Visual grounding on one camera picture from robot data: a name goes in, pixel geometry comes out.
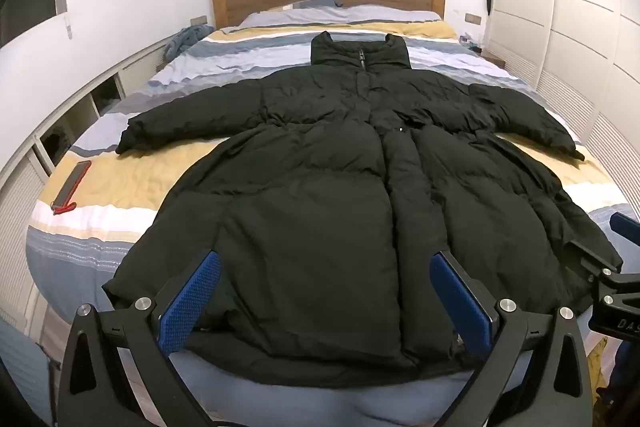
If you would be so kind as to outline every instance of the metal screw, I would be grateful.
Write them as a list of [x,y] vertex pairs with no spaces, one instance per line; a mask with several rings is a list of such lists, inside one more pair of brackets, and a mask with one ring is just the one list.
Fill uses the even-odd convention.
[[91,304],[83,304],[78,308],[78,315],[81,317],[86,317],[91,311]]
[[514,312],[516,311],[517,306],[511,299],[502,299],[500,301],[500,308],[506,312]]
[[148,310],[151,306],[151,299],[149,297],[141,297],[136,301],[137,310]]
[[567,319],[568,321],[574,318],[574,312],[572,312],[571,309],[565,307],[560,308],[560,315],[562,315],[562,317]]

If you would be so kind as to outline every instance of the pillow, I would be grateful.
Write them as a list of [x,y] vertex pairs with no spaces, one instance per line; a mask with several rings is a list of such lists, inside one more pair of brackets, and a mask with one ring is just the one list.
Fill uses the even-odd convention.
[[360,4],[348,8],[318,6],[307,8],[280,7],[249,15],[238,28],[289,26],[299,24],[354,24],[358,22],[430,22],[441,20],[435,12],[399,10],[375,4]]
[[283,10],[291,10],[294,8],[318,8],[321,6],[342,6],[342,3],[337,0],[304,0],[285,4],[284,6],[276,6],[275,8],[271,8],[267,11],[281,12]]

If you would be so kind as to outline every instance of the blue gripper pad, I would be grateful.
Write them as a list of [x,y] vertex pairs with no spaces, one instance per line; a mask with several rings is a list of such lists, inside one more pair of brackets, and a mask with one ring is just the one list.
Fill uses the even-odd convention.
[[442,254],[431,259],[430,279],[466,350],[485,359],[492,347],[489,317]]
[[611,230],[640,247],[640,223],[635,219],[616,212],[609,218],[609,226]]
[[220,281],[221,262],[216,252],[209,252],[160,318],[158,346],[168,357],[180,351]]

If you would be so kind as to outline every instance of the jacket collar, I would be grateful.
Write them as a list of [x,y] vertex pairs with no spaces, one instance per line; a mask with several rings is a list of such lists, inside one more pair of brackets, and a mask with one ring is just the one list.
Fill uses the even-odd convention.
[[322,32],[311,42],[311,64],[356,68],[369,73],[410,70],[409,53],[402,37],[387,34],[384,41],[335,42],[328,32]]

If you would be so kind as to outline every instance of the bed sheet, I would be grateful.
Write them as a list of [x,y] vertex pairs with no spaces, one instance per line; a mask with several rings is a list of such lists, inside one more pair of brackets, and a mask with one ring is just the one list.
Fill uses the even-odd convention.
[[[319,32],[331,32],[334,40],[359,41],[398,34],[405,38],[413,68],[438,71],[465,84],[511,87],[545,105],[526,82],[463,48],[450,26],[442,21],[415,21],[410,16],[400,22],[377,20],[362,15],[366,10],[354,10],[337,21],[335,10],[331,9],[332,13],[324,18],[314,12],[313,21],[304,14],[292,14],[296,10],[288,10],[281,12],[285,20],[270,14],[260,27],[241,25],[216,31],[177,57],[143,89],[120,102],[82,135],[38,198],[27,232],[31,274],[60,317],[70,323],[76,308],[85,302],[93,303],[100,311],[111,309],[101,285],[113,276],[129,248],[151,225],[164,196],[180,175],[221,141],[175,144],[154,154],[120,158],[114,149],[127,120],[206,87],[261,78],[282,68],[308,64],[310,42]],[[640,270],[640,248],[613,234],[608,224],[615,211],[635,215],[622,192],[585,147],[578,145],[586,157],[584,162],[578,162],[549,155],[519,137],[503,138],[551,168],[569,195],[590,213],[618,249],[625,271]],[[74,195],[77,208],[53,216],[51,201],[76,162],[86,158],[93,165]],[[587,351],[602,337],[588,331],[589,313],[580,318]],[[442,414],[468,379],[468,374],[460,373],[369,389],[298,389],[234,377],[188,352],[175,353],[172,361],[206,410],[252,426],[428,425]],[[514,383],[522,378],[526,363],[527,358],[522,357],[513,375]]]

